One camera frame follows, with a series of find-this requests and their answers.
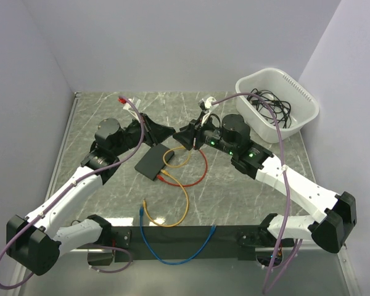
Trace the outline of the black network switch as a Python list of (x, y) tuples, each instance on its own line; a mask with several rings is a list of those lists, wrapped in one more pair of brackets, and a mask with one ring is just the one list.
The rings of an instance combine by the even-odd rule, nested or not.
[(151, 147), (138, 161), (134, 169), (151, 181), (155, 181), (160, 170), (165, 168), (163, 155), (169, 151), (167, 146), (158, 144)]

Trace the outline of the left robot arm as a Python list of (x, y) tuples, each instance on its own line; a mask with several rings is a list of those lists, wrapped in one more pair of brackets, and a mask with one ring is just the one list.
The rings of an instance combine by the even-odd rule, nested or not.
[(25, 218), (15, 215), (8, 221), (7, 255), (40, 276), (73, 249), (86, 244), (108, 246), (112, 233), (107, 220), (92, 215), (74, 226), (63, 227), (63, 222), (76, 205), (114, 175), (122, 163), (121, 154), (135, 152), (141, 144), (160, 144), (174, 133), (174, 128), (155, 123), (144, 113), (125, 128), (114, 118), (102, 120), (89, 154), (73, 176)]

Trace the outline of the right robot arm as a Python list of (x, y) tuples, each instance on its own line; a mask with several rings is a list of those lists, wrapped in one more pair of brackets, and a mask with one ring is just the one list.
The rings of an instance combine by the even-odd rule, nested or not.
[(173, 138), (187, 150), (208, 145), (231, 156), (240, 173), (286, 195), (307, 214), (270, 214), (261, 223), (259, 239), (272, 246), (281, 239), (313, 241), (329, 253), (338, 253), (356, 225), (356, 200), (348, 192), (338, 194), (297, 173), (268, 149), (250, 138), (250, 127), (239, 114), (229, 114), (219, 127), (212, 119), (192, 120)]

